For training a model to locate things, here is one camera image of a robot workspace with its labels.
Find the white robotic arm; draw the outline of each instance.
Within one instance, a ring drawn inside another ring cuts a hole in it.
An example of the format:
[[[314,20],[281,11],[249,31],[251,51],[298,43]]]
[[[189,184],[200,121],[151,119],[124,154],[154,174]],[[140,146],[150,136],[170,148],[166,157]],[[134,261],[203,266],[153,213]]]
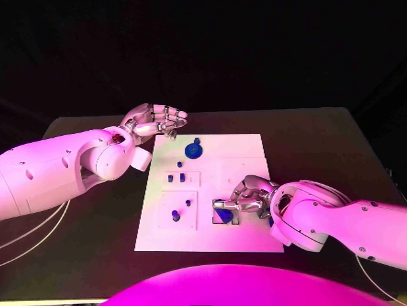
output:
[[[271,236],[286,245],[319,252],[335,237],[362,258],[407,270],[407,207],[348,197],[320,183],[301,180],[278,186],[247,175],[228,201],[213,208],[271,216]]]
[[[115,180],[131,166],[140,171],[150,153],[140,145],[186,124],[185,112],[143,104],[118,126],[40,140],[0,155],[0,220],[46,210],[94,185]]]

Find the blue object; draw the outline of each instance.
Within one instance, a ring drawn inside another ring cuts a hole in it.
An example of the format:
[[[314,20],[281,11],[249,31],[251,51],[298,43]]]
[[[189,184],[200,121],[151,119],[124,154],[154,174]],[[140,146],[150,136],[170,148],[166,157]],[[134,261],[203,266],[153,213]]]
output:
[[[177,214],[176,210],[173,210],[172,215],[173,215],[173,220],[177,222],[180,220],[180,215]]]
[[[200,147],[200,140],[196,138],[193,139],[193,143],[186,145],[185,155],[187,158],[195,159],[200,157],[202,152],[203,152],[203,149]]]
[[[223,221],[223,224],[232,221],[232,218],[234,218],[232,211],[226,209],[219,209],[219,208],[215,208],[213,210],[215,210],[215,213],[219,215],[219,219],[221,221]]]

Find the black table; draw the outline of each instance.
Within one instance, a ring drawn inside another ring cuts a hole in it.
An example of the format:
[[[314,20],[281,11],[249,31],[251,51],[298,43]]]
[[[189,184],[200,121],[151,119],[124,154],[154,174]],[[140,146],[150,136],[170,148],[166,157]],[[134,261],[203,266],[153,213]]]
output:
[[[118,124],[121,116],[58,118],[45,138]],[[309,179],[350,199],[405,205],[356,123],[343,108],[192,113],[180,134],[261,134],[273,181]],[[143,148],[153,150],[153,141]],[[147,172],[130,169],[114,182],[72,200],[43,244],[0,268],[0,301],[108,298],[143,279],[195,265],[273,266],[335,280],[382,296],[355,256],[329,237],[319,253],[291,246],[284,253],[134,252]],[[42,222],[53,209],[0,222],[0,244]],[[0,262],[45,236],[56,219],[0,251]],[[362,259],[381,288],[407,293],[407,272]]]

